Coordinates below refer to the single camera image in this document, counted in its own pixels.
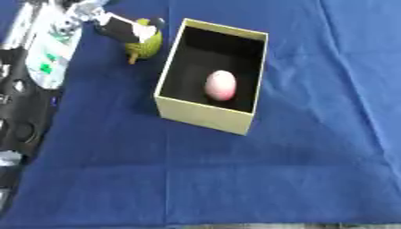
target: blue tablecloth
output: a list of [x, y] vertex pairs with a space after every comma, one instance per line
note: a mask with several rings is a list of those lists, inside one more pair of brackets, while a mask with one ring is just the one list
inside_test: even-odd
[[[10, 7], [2, 1], [2, 34]], [[1, 226], [401, 222], [401, 1], [107, 9], [164, 17], [163, 51], [130, 66], [86, 26], [54, 125]], [[269, 33], [248, 136], [158, 117], [152, 92], [184, 17]]]

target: box wall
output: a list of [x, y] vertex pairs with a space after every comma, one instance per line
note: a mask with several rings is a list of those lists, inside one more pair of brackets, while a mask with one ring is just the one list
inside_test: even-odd
[[156, 103], [164, 118], [242, 135], [248, 131], [253, 117], [252, 114], [172, 98], [156, 97]]

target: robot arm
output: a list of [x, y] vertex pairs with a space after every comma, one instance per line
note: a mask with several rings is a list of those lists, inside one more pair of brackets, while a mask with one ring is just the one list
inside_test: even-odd
[[24, 165], [37, 149], [63, 95], [64, 76], [82, 24], [124, 43], [145, 42], [163, 26], [107, 13], [108, 0], [27, 0], [0, 48], [0, 212], [10, 203]]

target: spiky ball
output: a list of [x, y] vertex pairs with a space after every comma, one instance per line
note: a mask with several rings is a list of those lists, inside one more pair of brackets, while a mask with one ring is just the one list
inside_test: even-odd
[[[141, 25], [148, 25], [148, 19], [139, 19], [137, 22]], [[136, 58], [148, 59], [158, 52], [163, 42], [161, 31], [153, 37], [147, 39], [145, 43], [126, 43], [125, 50], [132, 57], [130, 64], [135, 63]]]

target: yellow box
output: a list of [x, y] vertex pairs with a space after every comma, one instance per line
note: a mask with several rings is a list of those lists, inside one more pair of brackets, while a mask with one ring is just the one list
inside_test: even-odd
[[[184, 19], [154, 98], [163, 118], [246, 134], [258, 103], [269, 36], [224, 25]], [[217, 102], [204, 93], [207, 77], [231, 72], [235, 96]]]

